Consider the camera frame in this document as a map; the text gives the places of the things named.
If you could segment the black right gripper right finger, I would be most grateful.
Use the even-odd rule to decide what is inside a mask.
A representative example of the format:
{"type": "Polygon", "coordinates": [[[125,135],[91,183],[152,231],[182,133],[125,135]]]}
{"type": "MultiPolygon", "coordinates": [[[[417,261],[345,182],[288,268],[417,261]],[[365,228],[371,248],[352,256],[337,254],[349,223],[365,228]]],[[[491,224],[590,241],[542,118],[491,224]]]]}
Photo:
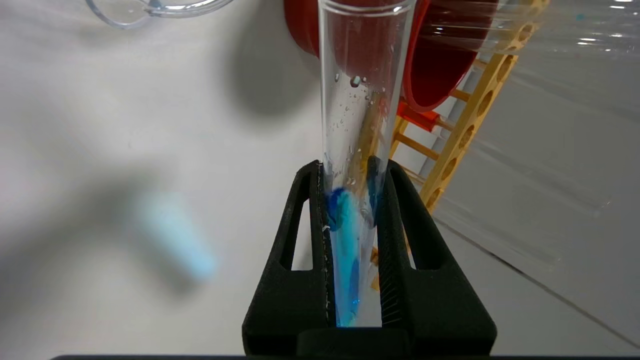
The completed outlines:
{"type": "Polygon", "coordinates": [[[381,326],[370,356],[487,356],[498,330],[402,167],[389,161],[377,199],[381,326]]]}

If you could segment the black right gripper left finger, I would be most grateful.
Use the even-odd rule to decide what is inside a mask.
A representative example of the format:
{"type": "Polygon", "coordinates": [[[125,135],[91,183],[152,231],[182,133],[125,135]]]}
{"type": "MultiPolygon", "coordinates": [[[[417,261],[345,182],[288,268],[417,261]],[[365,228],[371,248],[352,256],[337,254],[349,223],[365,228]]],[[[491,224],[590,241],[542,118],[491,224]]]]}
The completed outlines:
{"type": "Polygon", "coordinates": [[[248,356],[294,356],[298,335],[333,328],[335,290],[323,165],[302,166],[290,187],[272,248],[242,324],[248,356]],[[304,203],[309,203],[311,269],[293,270],[304,203]]]}

